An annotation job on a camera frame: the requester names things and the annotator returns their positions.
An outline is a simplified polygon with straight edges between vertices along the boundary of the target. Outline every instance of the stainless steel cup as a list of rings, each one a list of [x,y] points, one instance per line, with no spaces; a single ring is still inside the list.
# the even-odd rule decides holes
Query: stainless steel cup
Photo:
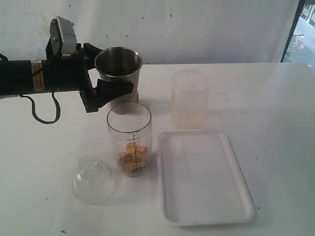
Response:
[[[109,82],[129,81],[133,83],[132,93],[109,102],[110,109],[121,103],[136,102],[142,58],[135,50],[124,47],[108,48],[95,57],[94,63],[100,79]]]

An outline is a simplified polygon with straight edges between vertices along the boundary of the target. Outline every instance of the clear plastic lid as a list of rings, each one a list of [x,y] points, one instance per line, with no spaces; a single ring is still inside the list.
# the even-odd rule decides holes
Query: clear plastic lid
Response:
[[[113,194],[116,184],[116,177],[107,164],[94,156],[86,156],[79,162],[72,189],[84,204],[96,205]]]

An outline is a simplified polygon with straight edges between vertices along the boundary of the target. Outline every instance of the white wall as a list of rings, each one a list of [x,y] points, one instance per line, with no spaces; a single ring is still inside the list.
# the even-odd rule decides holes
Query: white wall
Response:
[[[0,0],[0,52],[45,58],[49,22],[78,42],[127,46],[145,63],[280,61],[298,0]]]

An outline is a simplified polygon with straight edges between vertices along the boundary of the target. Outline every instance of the gold coin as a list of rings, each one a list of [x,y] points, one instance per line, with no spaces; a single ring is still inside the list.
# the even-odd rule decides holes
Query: gold coin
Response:
[[[128,143],[127,146],[126,146],[126,153],[127,154],[136,154],[137,148],[138,148],[137,144],[135,144],[135,143]]]

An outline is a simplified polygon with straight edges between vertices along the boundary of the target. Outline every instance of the translucent plastic cup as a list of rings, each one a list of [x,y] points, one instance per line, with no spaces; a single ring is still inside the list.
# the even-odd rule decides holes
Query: translucent plastic cup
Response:
[[[114,157],[121,172],[139,176],[148,168],[152,144],[150,110],[138,103],[123,103],[107,115]]]
[[[197,70],[181,70],[172,77],[172,122],[178,129],[204,126],[209,86]]]

